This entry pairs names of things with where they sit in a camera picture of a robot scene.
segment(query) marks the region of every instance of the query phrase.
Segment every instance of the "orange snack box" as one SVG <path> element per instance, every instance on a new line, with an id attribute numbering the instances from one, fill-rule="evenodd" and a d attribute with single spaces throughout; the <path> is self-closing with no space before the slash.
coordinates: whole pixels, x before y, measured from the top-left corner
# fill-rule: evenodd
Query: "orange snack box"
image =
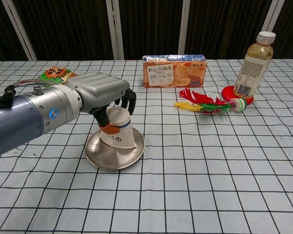
<path id="1" fill-rule="evenodd" d="M 201 87 L 206 66 L 203 55 L 143 56 L 144 87 Z"/>

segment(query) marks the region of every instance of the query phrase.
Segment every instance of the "paper cup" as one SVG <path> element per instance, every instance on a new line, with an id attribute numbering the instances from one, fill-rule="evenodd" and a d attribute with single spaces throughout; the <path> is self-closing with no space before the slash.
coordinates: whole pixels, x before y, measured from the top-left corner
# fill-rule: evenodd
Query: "paper cup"
<path id="1" fill-rule="evenodd" d="M 136 147 L 135 139 L 133 137 L 130 113 L 123 107 L 112 107 L 106 111 L 110 125 L 119 128 L 117 134 L 106 134 L 101 132 L 101 140 L 112 147 L 130 149 Z"/>

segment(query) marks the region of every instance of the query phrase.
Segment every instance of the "red circular object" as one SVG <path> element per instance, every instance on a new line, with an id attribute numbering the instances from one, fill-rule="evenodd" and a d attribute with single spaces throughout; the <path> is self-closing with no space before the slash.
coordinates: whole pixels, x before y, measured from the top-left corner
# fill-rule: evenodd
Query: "red circular object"
<path id="1" fill-rule="evenodd" d="M 232 98 L 241 98 L 233 93 L 233 89 L 234 89 L 234 86 L 228 86 L 228 87 L 224 88 L 223 91 L 221 91 L 221 96 L 227 102 L 229 102 Z M 254 98 L 252 97 L 252 98 L 245 99 L 245 100 L 246 100 L 246 103 L 248 105 L 250 105 L 253 102 Z"/>

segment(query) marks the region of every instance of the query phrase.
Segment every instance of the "plastic bottle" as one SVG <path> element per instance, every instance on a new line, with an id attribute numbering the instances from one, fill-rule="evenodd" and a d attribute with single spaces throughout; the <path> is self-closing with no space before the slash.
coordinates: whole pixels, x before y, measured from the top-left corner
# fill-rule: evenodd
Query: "plastic bottle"
<path id="1" fill-rule="evenodd" d="M 272 59 L 275 33 L 260 32 L 256 43 L 251 45 L 245 55 L 243 65 L 234 86 L 234 94 L 242 98 L 252 98 Z"/>

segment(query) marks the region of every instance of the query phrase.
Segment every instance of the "curtain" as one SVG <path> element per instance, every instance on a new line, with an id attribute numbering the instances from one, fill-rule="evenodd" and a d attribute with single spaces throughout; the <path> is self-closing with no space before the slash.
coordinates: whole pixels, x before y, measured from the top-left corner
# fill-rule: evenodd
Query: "curtain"
<path id="1" fill-rule="evenodd" d="M 14 0 L 38 60 L 113 59 L 105 0 Z"/>
<path id="2" fill-rule="evenodd" d="M 177 54 L 182 0 L 119 0 L 125 59 Z"/>
<path id="3" fill-rule="evenodd" d="M 186 54 L 243 59 L 256 42 L 272 0 L 192 0 Z"/>
<path id="4" fill-rule="evenodd" d="M 0 61 L 2 60 L 27 60 L 27 56 L 0 0 Z"/>
<path id="5" fill-rule="evenodd" d="M 282 6 L 273 32 L 276 33 L 274 59 L 293 59 L 293 0 L 286 0 Z"/>

